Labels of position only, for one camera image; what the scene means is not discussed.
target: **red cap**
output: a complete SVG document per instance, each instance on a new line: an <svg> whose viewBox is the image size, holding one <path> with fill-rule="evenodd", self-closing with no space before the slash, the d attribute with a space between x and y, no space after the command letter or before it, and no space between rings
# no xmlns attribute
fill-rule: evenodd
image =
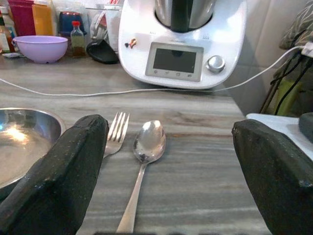
<svg viewBox="0 0 313 235"><path fill-rule="evenodd" d="M73 26L80 26L80 22L79 21L72 21L72 25Z"/></svg>

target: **blue container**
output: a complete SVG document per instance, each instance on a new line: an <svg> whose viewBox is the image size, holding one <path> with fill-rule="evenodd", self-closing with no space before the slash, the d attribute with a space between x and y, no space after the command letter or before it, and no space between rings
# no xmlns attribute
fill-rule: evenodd
<svg viewBox="0 0 313 235"><path fill-rule="evenodd" d="M80 30L84 33L84 35L87 34L84 29L82 17L79 13L73 11L63 11L60 12L59 16L59 33L62 36L70 36L70 33L73 30L72 21L79 21Z"/></svg>

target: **kitchen counter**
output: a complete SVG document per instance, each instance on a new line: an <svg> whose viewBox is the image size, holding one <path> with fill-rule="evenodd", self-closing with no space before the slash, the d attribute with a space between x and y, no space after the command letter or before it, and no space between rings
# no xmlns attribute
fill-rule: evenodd
<svg viewBox="0 0 313 235"><path fill-rule="evenodd" d="M132 79L121 65L102 65L90 58L39 65L0 56L0 78L57 94L155 88ZM132 152L133 140L142 124L153 119L163 124L167 147L163 157L146 170L135 232L270 234L234 151L231 129L244 116L228 96L158 91L49 97L1 83L0 107L48 110L59 115L67 127L89 114L101 114L109 123L118 111L131 114L122 149L103 161L78 235L117 229L140 167Z"/></svg>

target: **metal spoon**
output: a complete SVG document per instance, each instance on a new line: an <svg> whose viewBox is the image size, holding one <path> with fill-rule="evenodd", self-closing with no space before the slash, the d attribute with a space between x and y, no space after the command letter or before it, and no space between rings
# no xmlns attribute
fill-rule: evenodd
<svg viewBox="0 0 313 235"><path fill-rule="evenodd" d="M143 174L147 165L159 159L164 150L165 133L160 121L146 122L134 141L134 154L141 162L141 167L132 195L118 225L117 233L132 233L134 231L136 208Z"/></svg>

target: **kitchen appliance display screen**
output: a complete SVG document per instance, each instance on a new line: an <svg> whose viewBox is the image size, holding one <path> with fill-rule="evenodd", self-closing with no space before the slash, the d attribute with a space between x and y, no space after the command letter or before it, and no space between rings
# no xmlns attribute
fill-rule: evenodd
<svg viewBox="0 0 313 235"><path fill-rule="evenodd" d="M193 73L196 56L195 52L157 48L153 68Z"/></svg>

